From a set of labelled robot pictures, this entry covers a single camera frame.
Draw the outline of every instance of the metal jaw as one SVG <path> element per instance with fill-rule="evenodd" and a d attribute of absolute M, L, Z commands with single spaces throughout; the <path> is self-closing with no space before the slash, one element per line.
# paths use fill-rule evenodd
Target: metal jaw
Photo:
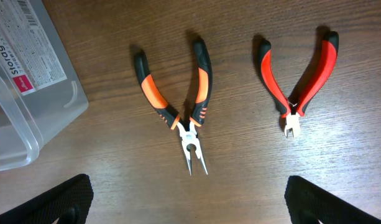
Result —
<path fill-rule="evenodd" d="M 190 150 L 188 149 L 188 146 L 190 144 L 196 147 L 197 159 L 200 160 L 201 164 L 203 165 L 205 173 L 208 175 L 207 167 L 205 166 L 205 161 L 203 157 L 203 152 L 201 151 L 200 141 L 197 138 L 195 124 L 190 121 L 189 131 L 186 131 L 181 123 L 178 123 L 177 127 L 179 129 L 179 135 L 182 138 L 182 148 L 183 148 L 183 152 L 185 153 L 186 161 L 188 163 L 190 175 L 191 175 L 191 155 L 190 155 Z"/>
<path fill-rule="evenodd" d="M 288 137 L 289 130 L 292 129 L 292 135 L 293 137 L 298 137 L 301 133 L 301 126 L 300 126 L 300 115 L 298 113 L 296 114 L 289 114 L 285 118 L 285 128 L 284 128 L 284 135 L 285 137 Z"/>

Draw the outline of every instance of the wood grain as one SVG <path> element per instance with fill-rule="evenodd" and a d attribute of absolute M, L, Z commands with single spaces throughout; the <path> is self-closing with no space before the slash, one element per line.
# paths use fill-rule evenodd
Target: wood grain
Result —
<path fill-rule="evenodd" d="M 87 223 L 290 223 L 283 195 L 288 176 L 301 175 L 381 218 L 381 0 L 44 4 L 90 107 L 33 164 L 0 172 L 0 213 L 85 173 L 95 192 Z M 272 43 L 289 96 L 313 68 L 324 26 L 339 33 L 337 64 L 300 137 L 285 139 L 255 71 L 255 37 Z M 178 133 L 142 94 L 130 51 L 146 51 L 162 95 L 184 114 L 198 88 L 191 34 L 204 38 L 214 72 L 198 129 L 208 176 L 196 159 L 188 175 Z"/>

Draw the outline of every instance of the pliers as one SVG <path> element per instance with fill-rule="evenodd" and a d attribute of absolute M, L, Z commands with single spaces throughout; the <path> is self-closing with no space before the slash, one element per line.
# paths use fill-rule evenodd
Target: pliers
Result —
<path fill-rule="evenodd" d="M 175 127 L 179 129 L 179 135 L 182 138 L 182 148 L 185 153 L 186 161 L 191 175 L 191 155 L 188 146 L 190 144 L 196 147 L 196 156 L 200 160 L 203 168 L 208 175 L 205 165 L 203 152 L 201 150 L 200 141 L 198 139 L 195 126 L 201 127 L 204 124 L 204 119 L 207 112 L 209 98 L 211 97 L 211 88 L 213 84 L 213 72 L 208 51 L 203 40 L 198 39 L 193 42 L 193 50 L 196 54 L 199 72 L 199 88 L 196 98 L 195 107 L 190 116 L 189 128 L 185 129 L 182 119 L 178 111 L 171 106 L 164 97 L 160 94 L 154 84 L 152 75 L 150 74 L 149 66 L 144 52 L 134 56 L 135 72 L 142 91 L 153 108 L 157 111 L 160 117 L 168 124 L 171 130 Z"/>
<path fill-rule="evenodd" d="M 339 36 L 335 31 L 325 33 L 321 49 L 321 58 L 317 70 L 310 82 L 307 84 L 303 93 L 300 95 L 298 102 L 293 105 L 284 96 L 278 86 L 270 64 L 270 42 L 263 40 L 258 50 L 258 66 L 262 75 L 262 82 L 273 97 L 276 107 L 279 110 L 281 117 L 285 118 L 286 124 L 284 135 L 288 136 L 288 131 L 292 129 L 293 137 L 300 134 L 299 117 L 305 115 L 306 107 L 312 97 L 317 94 L 320 88 L 326 83 L 331 72 L 334 70 L 338 55 Z"/>

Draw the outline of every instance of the barcode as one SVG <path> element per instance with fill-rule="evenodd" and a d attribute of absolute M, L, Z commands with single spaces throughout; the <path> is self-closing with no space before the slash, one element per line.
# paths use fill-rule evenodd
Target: barcode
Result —
<path fill-rule="evenodd" d="M 34 16 L 31 13 L 31 11 L 27 5 L 27 2 L 17 0 L 17 3 L 19 3 L 19 6 L 21 7 L 22 12 L 26 16 L 27 22 L 29 22 L 30 26 L 37 26 L 38 25 L 37 21 L 34 19 Z"/>

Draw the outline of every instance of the wire cutter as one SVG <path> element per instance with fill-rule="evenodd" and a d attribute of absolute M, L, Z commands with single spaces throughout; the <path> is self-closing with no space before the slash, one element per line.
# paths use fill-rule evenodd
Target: wire cutter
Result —
<path fill-rule="evenodd" d="M 299 117 L 305 115 L 306 107 L 312 97 L 314 97 L 320 88 L 326 83 L 331 72 L 334 70 L 338 55 L 338 45 L 339 36 L 337 32 L 329 31 L 325 33 L 321 49 L 321 58 L 317 70 L 300 95 L 298 103 L 293 105 L 284 96 L 273 76 L 270 64 L 270 42 L 267 40 L 262 41 L 258 50 L 258 66 L 260 73 L 262 74 L 262 81 L 265 87 L 273 97 L 281 117 L 285 118 L 286 123 L 284 135 L 286 137 L 291 129 L 294 138 L 299 136 L 301 131 Z"/>
<path fill-rule="evenodd" d="M 195 126 L 201 127 L 204 124 L 204 119 L 207 112 L 209 98 L 211 96 L 211 87 L 213 84 L 213 72 L 208 51 L 203 40 L 199 39 L 193 42 L 193 50 L 196 54 L 199 71 L 199 88 L 196 98 L 196 104 L 190 116 L 189 128 L 185 129 L 182 119 L 178 111 L 171 106 L 164 97 L 160 94 L 154 84 L 152 75 L 150 74 L 147 64 L 146 54 L 141 52 L 134 57 L 135 72 L 139 81 L 139 85 L 149 103 L 157 111 L 160 117 L 168 124 L 171 130 L 175 127 L 179 129 L 179 135 L 182 138 L 182 148 L 185 153 L 186 161 L 191 175 L 191 155 L 188 146 L 194 145 L 196 148 L 196 156 L 200 160 L 203 168 L 208 175 L 205 165 L 203 152 L 201 150 L 200 141 L 198 139 Z"/>

